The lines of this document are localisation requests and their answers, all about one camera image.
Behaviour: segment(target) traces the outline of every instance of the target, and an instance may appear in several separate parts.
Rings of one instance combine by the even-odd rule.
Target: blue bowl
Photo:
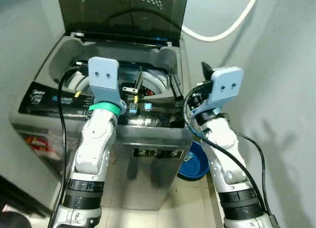
[[[207,156],[200,143],[192,142],[186,158],[189,160],[183,162],[178,172],[179,178],[187,181],[196,181],[201,179],[209,171]]]

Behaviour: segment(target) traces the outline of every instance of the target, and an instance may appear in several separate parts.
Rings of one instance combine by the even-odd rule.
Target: floor
[[[47,220],[31,218],[33,228]],[[102,208],[97,228],[216,228],[221,227],[216,194],[210,177],[187,182],[176,178],[159,211]]]

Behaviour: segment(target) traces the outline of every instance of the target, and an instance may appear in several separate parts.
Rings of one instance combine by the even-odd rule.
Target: washing machine brand logo
[[[57,101],[57,96],[53,96],[51,99],[52,99],[52,101]],[[61,103],[66,104],[66,105],[70,105],[73,101],[74,101],[74,99],[71,97],[62,97],[61,98]]]
[[[44,95],[45,95],[45,91],[40,91],[40,90],[34,89],[30,94],[31,103],[32,104],[39,104]]]

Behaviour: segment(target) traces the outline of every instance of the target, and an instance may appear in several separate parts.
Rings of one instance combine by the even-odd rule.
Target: washing machine
[[[182,118],[183,96],[191,89],[180,38],[187,0],[59,1],[66,33],[17,96],[10,121],[60,179],[59,80],[68,69],[78,68],[66,80],[61,98],[70,162],[94,100],[87,60],[118,60],[127,110],[118,119],[102,205],[157,210],[193,138]]]

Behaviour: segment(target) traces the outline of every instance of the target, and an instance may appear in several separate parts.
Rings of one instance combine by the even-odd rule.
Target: washing machine lid
[[[59,0],[65,29],[179,45],[187,0]]]

